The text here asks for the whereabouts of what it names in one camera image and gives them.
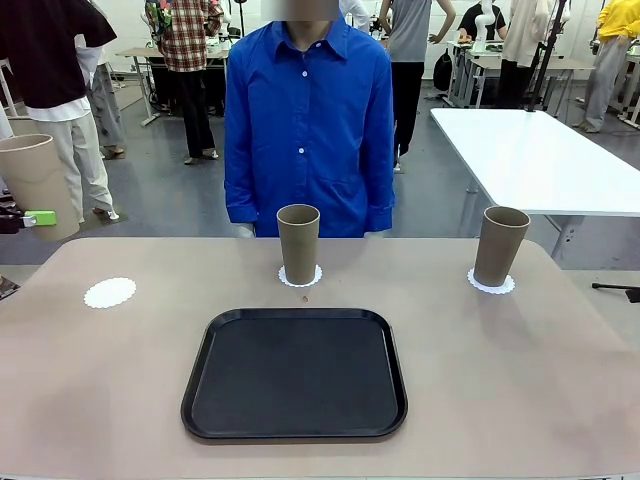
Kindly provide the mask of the beige tall cup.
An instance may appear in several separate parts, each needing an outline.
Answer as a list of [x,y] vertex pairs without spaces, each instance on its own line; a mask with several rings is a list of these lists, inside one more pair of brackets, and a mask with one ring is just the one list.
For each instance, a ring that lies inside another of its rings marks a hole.
[[60,241],[79,231],[63,165],[51,136],[30,134],[1,140],[0,178],[18,210],[55,212],[55,226],[27,228],[41,239]]
[[473,272],[479,284],[491,288],[504,284],[529,225],[530,217],[520,210],[485,209]]
[[284,275],[293,285],[307,285],[315,278],[320,212],[306,204],[280,208],[276,214]]

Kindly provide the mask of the white table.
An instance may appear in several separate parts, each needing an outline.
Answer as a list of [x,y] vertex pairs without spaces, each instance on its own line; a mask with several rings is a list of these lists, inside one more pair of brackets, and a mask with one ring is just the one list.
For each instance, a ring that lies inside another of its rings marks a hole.
[[470,174],[457,234],[479,232],[478,197],[545,217],[560,259],[587,217],[640,218],[640,171],[542,111],[434,108]]

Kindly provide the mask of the person in plaid shirt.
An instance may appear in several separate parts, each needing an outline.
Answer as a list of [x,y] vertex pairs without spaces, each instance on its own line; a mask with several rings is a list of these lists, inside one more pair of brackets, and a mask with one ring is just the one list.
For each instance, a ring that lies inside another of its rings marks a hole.
[[188,157],[192,165],[218,157],[206,106],[206,39],[216,35],[224,18],[219,0],[145,0],[151,36],[177,82]]

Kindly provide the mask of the seated person black shirt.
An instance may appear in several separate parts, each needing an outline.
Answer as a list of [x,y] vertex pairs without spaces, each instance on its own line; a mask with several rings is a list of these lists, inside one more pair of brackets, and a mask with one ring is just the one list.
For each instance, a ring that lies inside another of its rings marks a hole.
[[[486,38],[488,40],[495,40],[496,37],[499,37],[501,40],[504,40],[508,32],[504,16],[500,8],[495,4],[492,4],[492,11],[495,21],[487,26]],[[478,29],[475,20],[482,13],[482,5],[480,2],[476,3],[465,12],[458,26],[459,43],[470,43],[476,39]]]

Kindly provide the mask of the grey background desk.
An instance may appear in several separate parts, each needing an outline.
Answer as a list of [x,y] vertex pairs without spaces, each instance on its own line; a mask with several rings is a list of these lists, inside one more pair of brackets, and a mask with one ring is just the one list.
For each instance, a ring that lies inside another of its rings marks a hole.
[[[501,72],[500,42],[489,42],[484,52],[473,52],[472,43],[448,42],[448,52],[452,58],[452,72],[444,102],[454,108],[489,108],[495,104]],[[552,96],[560,89],[558,105],[561,105],[572,81],[580,75],[588,75],[593,67],[579,60],[552,55],[547,66],[540,90],[534,93],[536,68],[523,100],[536,100],[536,107],[549,108]]]

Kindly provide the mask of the person black top white trousers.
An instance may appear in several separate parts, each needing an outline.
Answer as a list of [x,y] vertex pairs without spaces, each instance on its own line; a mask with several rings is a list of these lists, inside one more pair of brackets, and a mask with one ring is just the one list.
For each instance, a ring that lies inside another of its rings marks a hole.
[[93,212],[119,219],[88,99],[102,47],[115,38],[89,0],[0,0],[0,60],[8,62],[27,116],[54,140],[80,223],[83,183]]

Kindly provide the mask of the beige background desk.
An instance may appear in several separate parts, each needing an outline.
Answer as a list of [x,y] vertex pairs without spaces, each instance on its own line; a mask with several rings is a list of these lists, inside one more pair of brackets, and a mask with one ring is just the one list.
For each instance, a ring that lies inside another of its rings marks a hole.
[[[207,53],[207,67],[212,69],[221,68],[224,73],[224,77],[227,77],[227,66],[228,66],[228,57],[229,50],[220,50],[215,52]],[[150,89],[148,86],[150,85],[151,77],[149,75],[145,76],[142,73],[141,66],[150,67],[151,64],[148,62],[149,59],[161,59],[163,60],[163,55],[156,49],[151,47],[141,47],[141,48],[130,48],[121,52],[116,53],[117,57],[128,58],[133,61],[134,72],[137,75],[138,83],[140,86],[140,90],[142,93],[142,99],[144,101],[144,106],[146,110],[146,118],[141,121],[140,126],[142,128],[147,127],[149,124],[157,120],[162,116],[162,113],[155,110],[150,102]]]

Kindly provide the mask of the black rod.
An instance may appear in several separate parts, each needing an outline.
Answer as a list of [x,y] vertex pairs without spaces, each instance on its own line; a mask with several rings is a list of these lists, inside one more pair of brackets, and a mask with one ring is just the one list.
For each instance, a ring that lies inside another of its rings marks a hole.
[[593,289],[622,290],[630,303],[640,303],[640,286],[603,284],[593,282],[591,284],[591,287]]

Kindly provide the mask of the white scalloped paper coaster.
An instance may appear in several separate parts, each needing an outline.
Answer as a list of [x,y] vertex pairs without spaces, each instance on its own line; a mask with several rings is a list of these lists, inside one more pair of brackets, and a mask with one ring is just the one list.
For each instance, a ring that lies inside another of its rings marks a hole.
[[84,304],[92,309],[108,309],[120,305],[136,293],[136,282],[126,277],[102,280],[84,294]]
[[315,285],[316,283],[318,283],[323,275],[323,271],[322,268],[319,265],[315,266],[315,273],[314,273],[314,277],[313,279],[308,282],[308,283],[304,283],[304,284],[295,284],[295,283],[291,283],[287,276],[286,276],[286,270],[285,270],[285,266],[281,266],[279,271],[278,271],[278,278],[280,279],[280,281],[289,287],[293,287],[293,288],[306,288],[306,287],[310,287],[312,285]]
[[477,290],[491,295],[505,295],[515,289],[516,283],[511,275],[505,277],[504,282],[500,286],[487,286],[475,279],[474,269],[471,268],[467,272],[467,280]]

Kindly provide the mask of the person in grey trousers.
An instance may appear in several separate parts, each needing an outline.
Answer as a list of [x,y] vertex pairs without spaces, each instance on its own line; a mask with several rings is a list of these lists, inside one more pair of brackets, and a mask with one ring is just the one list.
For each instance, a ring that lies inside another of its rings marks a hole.
[[104,50],[101,50],[96,65],[88,100],[96,123],[102,158],[123,158],[126,155],[124,131]]

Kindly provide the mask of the black stand pole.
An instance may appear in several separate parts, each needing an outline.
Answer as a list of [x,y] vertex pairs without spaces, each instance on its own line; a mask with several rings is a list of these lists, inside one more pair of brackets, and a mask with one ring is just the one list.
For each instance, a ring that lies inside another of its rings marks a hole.
[[526,108],[527,112],[533,112],[537,104],[537,99],[542,89],[542,84],[545,79],[546,71],[550,63],[558,35],[560,34],[564,24],[570,18],[570,14],[566,14],[565,10],[567,6],[571,6],[571,1],[572,0],[557,0],[557,10],[555,16],[553,17],[550,33],[544,43],[544,46],[541,47],[544,55],[542,56],[540,65],[534,69],[534,71],[536,72],[535,83],[533,92],[530,97],[530,102]]

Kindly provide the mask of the person in cream top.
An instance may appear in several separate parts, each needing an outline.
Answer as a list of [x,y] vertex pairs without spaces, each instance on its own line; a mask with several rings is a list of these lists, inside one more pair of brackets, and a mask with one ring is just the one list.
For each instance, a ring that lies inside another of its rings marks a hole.
[[511,20],[504,40],[495,106],[518,109],[532,75],[538,45],[545,39],[553,3],[511,0]]

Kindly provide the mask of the person in yellow top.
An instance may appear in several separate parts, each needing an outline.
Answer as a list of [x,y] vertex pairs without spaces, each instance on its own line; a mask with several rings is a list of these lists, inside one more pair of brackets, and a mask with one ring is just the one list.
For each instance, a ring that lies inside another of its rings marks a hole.
[[632,41],[640,36],[640,0],[611,0],[597,19],[600,42],[590,73],[582,119],[574,128],[595,134],[604,123],[616,77]]

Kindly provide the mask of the person in blue shirt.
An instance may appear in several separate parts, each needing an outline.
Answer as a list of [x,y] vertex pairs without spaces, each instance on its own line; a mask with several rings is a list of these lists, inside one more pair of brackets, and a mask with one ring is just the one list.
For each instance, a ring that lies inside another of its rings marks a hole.
[[230,50],[226,176],[249,176],[258,219],[245,238],[274,237],[278,210],[307,204],[327,238],[366,233],[367,180],[393,172],[391,61],[348,25],[339,0],[276,0],[277,15]]

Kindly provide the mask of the person in white shirt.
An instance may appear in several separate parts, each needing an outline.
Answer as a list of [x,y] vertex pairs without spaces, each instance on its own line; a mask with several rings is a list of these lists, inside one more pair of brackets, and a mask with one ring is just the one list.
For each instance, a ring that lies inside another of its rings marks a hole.
[[351,16],[352,26],[366,34],[370,33],[371,16],[363,0],[339,0],[339,8],[344,17]]

